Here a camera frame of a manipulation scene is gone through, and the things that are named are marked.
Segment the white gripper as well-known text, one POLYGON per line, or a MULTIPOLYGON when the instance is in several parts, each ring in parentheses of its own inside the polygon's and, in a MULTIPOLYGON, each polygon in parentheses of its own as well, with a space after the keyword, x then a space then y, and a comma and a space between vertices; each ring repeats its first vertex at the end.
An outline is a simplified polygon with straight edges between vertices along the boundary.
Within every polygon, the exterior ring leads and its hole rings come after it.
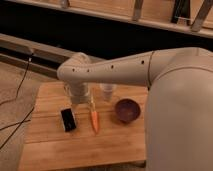
POLYGON ((87 103, 90 99, 90 90, 87 83, 69 84, 69 92, 73 104, 87 103))

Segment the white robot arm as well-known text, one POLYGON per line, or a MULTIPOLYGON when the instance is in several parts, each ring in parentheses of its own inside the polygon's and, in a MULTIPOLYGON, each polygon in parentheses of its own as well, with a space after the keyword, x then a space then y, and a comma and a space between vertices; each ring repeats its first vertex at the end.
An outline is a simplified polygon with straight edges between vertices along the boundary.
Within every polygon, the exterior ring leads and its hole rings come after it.
POLYGON ((213 52, 153 50, 91 63, 76 53, 57 69, 71 98, 90 83, 149 88, 144 112, 146 171, 213 171, 213 52))

